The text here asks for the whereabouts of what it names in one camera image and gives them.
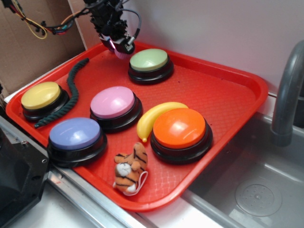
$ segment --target purple button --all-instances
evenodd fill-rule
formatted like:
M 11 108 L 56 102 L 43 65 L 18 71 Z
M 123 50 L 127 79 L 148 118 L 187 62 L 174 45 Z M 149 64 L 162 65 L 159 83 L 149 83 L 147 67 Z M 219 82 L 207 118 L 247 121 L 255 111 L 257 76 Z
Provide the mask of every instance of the purple button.
M 79 150 L 92 145 L 100 136 L 100 126 L 92 119 L 79 117 L 65 120 L 50 131 L 55 147 L 62 150 Z
M 91 101 L 91 110 L 98 118 L 111 119 L 128 112 L 134 102 L 131 89 L 115 86 L 99 92 Z

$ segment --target pink light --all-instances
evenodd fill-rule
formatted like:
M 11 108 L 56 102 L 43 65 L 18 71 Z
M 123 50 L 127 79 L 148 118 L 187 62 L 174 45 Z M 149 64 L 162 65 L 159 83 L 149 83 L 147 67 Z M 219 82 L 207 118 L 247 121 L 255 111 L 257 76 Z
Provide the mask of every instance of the pink light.
M 113 47 L 113 49 L 116 49 L 114 43 L 112 42 L 112 40 L 109 40 L 109 41 L 110 41 L 110 44 Z

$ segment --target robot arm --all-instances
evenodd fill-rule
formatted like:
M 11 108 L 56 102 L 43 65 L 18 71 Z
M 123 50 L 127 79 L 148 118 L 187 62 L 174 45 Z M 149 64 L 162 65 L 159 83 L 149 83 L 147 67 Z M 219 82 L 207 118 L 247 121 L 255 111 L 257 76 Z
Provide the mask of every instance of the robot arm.
M 140 31 L 140 15 L 133 10 L 124 9 L 122 0 L 84 0 L 84 2 L 85 7 L 92 14 L 91 22 L 102 43 L 111 51 L 116 50 L 124 54 L 133 53 L 135 49 L 133 42 Z M 120 19 L 124 10 L 135 13 L 139 18 L 139 26 L 133 37 L 126 31 L 126 21 Z

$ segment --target yellow wire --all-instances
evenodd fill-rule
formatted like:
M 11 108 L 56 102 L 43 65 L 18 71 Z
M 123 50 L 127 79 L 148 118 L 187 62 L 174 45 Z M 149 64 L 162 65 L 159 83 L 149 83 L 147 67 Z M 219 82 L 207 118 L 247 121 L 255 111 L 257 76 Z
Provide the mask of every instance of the yellow wire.
M 16 0 L 13 0 L 13 2 L 14 2 L 15 7 L 18 9 L 18 11 L 20 12 L 20 14 L 21 14 L 23 17 L 20 16 L 19 14 L 17 14 L 17 15 L 18 15 L 19 17 L 21 17 L 21 18 L 26 18 L 25 15 L 22 13 L 22 10 L 20 9 L 20 7 L 19 7 L 19 5 L 17 4 Z M 41 28 L 41 29 L 45 32 L 45 35 L 44 35 L 43 37 L 37 36 L 37 34 L 36 34 L 36 33 L 33 31 L 33 29 L 30 27 L 29 23 L 26 22 L 26 20 L 30 21 L 31 23 L 33 23 L 33 24 L 37 25 L 39 28 Z M 47 36 L 48 36 L 47 30 L 46 30 L 43 26 L 41 26 L 40 24 L 34 22 L 33 20 L 31 20 L 31 19 L 29 19 L 29 18 L 26 18 L 26 20 L 25 20 L 25 22 L 26 22 L 26 24 L 27 24 L 29 30 L 34 34 L 35 37 L 37 37 L 37 38 L 39 38 L 39 39 L 45 39 L 45 38 L 47 38 Z
M 78 14 L 78 13 L 80 13 L 80 11 L 78 11 L 78 12 L 76 12 L 76 13 L 73 13 L 73 14 L 67 16 L 67 17 L 61 22 L 61 24 L 65 23 L 70 17 L 72 17 L 72 16 L 74 16 L 74 15 L 76 15 L 76 14 Z

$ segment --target faucet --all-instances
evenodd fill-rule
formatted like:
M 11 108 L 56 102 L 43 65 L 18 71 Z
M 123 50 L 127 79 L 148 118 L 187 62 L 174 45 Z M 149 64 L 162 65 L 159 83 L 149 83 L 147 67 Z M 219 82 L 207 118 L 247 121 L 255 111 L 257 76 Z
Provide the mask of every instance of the faucet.
M 271 125 L 271 142 L 291 143 L 293 125 L 304 127 L 304 40 L 292 50 L 280 82 Z

